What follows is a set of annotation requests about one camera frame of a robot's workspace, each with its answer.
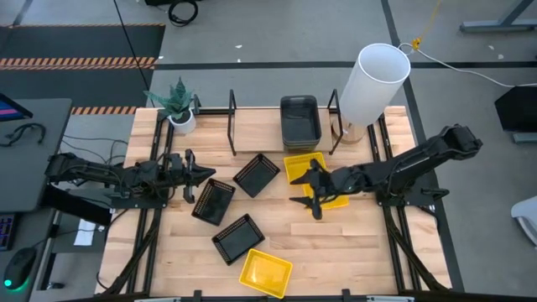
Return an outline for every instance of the yellow cable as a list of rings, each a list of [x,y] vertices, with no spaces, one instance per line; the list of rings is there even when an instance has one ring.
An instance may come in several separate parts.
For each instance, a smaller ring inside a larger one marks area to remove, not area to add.
[[[438,8],[440,8],[441,3],[442,3],[442,0],[438,0],[438,2],[436,3],[435,10],[433,10],[433,13],[430,15],[429,24],[427,25],[427,27],[425,28],[423,33],[418,38],[412,40],[412,48],[414,50],[420,49],[421,40],[429,32],[429,30],[433,27],[433,24],[434,24],[435,18],[436,18],[436,14],[438,14]]]

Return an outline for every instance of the keyboard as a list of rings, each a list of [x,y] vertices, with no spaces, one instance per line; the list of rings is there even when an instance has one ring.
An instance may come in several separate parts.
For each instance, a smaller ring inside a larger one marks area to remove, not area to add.
[[[0,252],[11,250],[15,240],[15,214],[0,214]]]

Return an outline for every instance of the stack of black bins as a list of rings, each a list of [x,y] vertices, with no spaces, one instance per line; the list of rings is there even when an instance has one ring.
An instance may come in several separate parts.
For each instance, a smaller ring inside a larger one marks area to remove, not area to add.
[[[285,151],[308,153],[321,140],[321,122],[314,96],[284,96],[279,104]]]

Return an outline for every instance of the wooden table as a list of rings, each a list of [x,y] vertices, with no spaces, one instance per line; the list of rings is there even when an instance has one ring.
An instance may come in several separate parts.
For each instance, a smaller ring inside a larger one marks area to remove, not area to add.
[[[137,110],[126,166],[149,158],[156,114],[156,109]],[[388,107],[385,115],[394,155],[413,148],[405,108]],[[195,289],[201,289],[204,296],[263,295],[238,282],[246,257],[228,267],[211,242],[212,236],[245,213],[266,236],[257,248],[294,264],[286,295],[339,295],[341,289],[350,289],[352,294],[397,293],[383,212],[372,194],[352,195],[349,206],[324,211],[322,221],[315,221],[302,205],[288,200],[290,196],[301,196],[302,192],[300,187],[287,183],[283,161],[286,154],[265,153],[282,172],[252,199],[238,188],[232,177],[255,154],[232,156],[227,141],[227,115],[196,119],[193,133],[175,135],[172,153],[183,154],[191,148],[199,165],[216,169],[213,178],[237,190],[219,227],[192,217],[194,206],[179,195],[169,203],[160,224],[152,296],[192,296]],[[376,133],[378,145],[382,146],[378,125]],[[325,160],[329,169],[336,169],[371,162],[373,156],[368,139],[363,138],[357,144],[340,144],[332,156],[325,154]],[[195,189],[195,195],[199,195],[204,185]],[[138,210],[129,211],[109,232],[100,272],[106,285],[117,277],[132,255],[138,214]],[[434,218],[414,207],[407,208],[407,217],[416,253],[441,283],[451,286]],[[404,255],[400,254],[409,288],[409,270]],[[144,269],[142,261],[137,290],[141,289]],[[97,285],[96,291],[102,292],[102,288]]]

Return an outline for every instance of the concrete floor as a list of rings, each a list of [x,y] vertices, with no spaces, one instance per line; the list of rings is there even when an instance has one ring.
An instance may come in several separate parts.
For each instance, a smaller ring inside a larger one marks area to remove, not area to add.
[[[167,23],[165,6],[159,10],[146,7],[143,1],[117,2],[125,23]],[[435,6],[431,0],[388,2],[396,30],[405,42],[421,34]],[[534,61],[535,32],[458,31],[462,21],[498,18],[509,2],[444,1],[422,50],[451,62]],[[205,0],[199,5],[200,14],[193,24],[166,27],[160,64],[354,61],[363,46],[391,41],[381,2],[376,0]],[[7,8],[0,10],[0,24],[11,23],[22,6],[23,0],[0,0],[0,7]],[[523,17],[537,18],[537,3]],[[111,0],[33,0],[22,20],[26,24],[118,22]],[[425,60],[420,55],[410,59]],[[507,83],[537,82],[535,68],[477,71]],[[333,88],[341,93],[349,73],[347,68],[157,70],[151,91],[164,93],[182,76],[206,107],[225,106],[231,88],[238,105],[244,106],[274,106],[281,96],[291,94],[312,94],[325,103]],[[427,136],[458,122],[470,126],[484,142],[475,159],[450,162],[436,170],[441,187],[451,191],[444,202],[465,290],[537,297],[536,251],[509,215],[514,203],[537,195],[537,147],[514,145],[502,131],[493,103],[507,89],[451,70],[414,69],[410,79]],[[402,89],[393,104],[407,105]],[[66,133],[126,139],[131,124],[132,117],[73,116]],[[104,157],[110,147],[109,143],[74,143]],[[118,148],[116,154],[120,152],[124,149]],[[89,296],[100,261],[98,254],[59,258],[53,280],[65,282],[67,287],[36,292],[33,300]],[[75,269],[83,273],[68,273]]]

